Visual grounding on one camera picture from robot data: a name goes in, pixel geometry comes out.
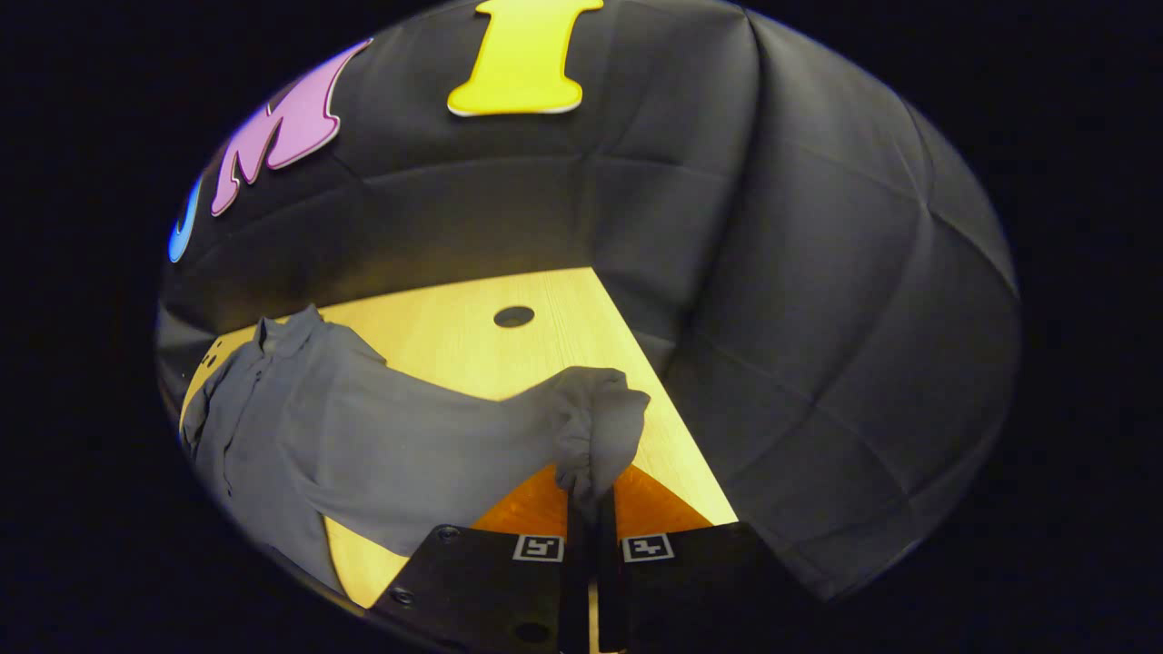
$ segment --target shirt sleeve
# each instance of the shirt sleeve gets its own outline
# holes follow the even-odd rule
[[[186,405],[186,413],[181,418],[180,432],[181,445],[191,458],[197,458],[198,456],[198,445],[201,442],[202,429],[206,427],[206,419],[209,417],[211,399],[222,384],[222,381],[230,374],[234,364],[238,361],[238,353],[241,350],[242,348],[238,348],[230,353],[230,356],[222,362],[222,365],[211,374],[200,389],[194,391],[194,396],[190,398],[190,404]]]
[[[437,524],[471,525],[550,463],[593,519],[637,450],[649,397],[618,370],[571,368],[492,401],[385,367],[345,330],[333,335],[297,381],[278,448],[316,511],[395,554],[411,556]]]

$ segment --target gray shirt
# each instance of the gray shirt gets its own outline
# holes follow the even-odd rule
[[[649,396],[619,370],[568,368],[492,401],[405,375],[314,305],[262,319],[191,399],[183,442],[254,540],[342,591],[322,516],[409,556],[471,525],[537,470],[591,520],[637,452]]]

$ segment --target letter m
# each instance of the letter m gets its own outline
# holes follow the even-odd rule
[[[370,38],[304,76],[276,108],[267,102],[234,134],[222,155],[217,191],[211,201],[212,215],[222,215],[238,197],[236,168],[242,170],[247,184],[258,179],[263,155],[276,131],[278,138],[266,159],[266,165],[274,170],[293,164],[335,138],[340,133],[340,119],[331,115],[335,83],[343,66],[369,43]]]

